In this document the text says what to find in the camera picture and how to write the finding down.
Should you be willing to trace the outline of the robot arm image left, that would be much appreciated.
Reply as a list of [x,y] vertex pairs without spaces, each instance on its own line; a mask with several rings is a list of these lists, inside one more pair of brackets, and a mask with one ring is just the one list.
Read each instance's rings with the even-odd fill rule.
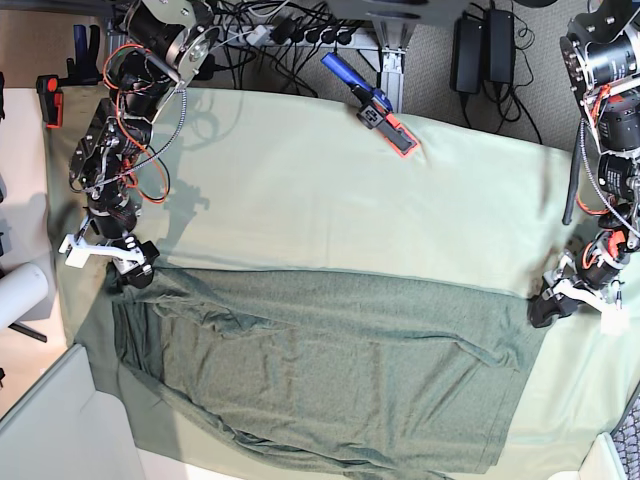
[[86,197],[86,215],[59,251],[68,266],[108,258],[118,280],[138,289],[153,280],[159,256],[134,234],[140,206],[132,199],[136,173],[158,163],[150,146],[153,124],[166,103],[184,96],[213,48],[219,28],[206,1],[135,1],[122,26],[126,43],[105,61],[109,90],[71,157],[69,185]]

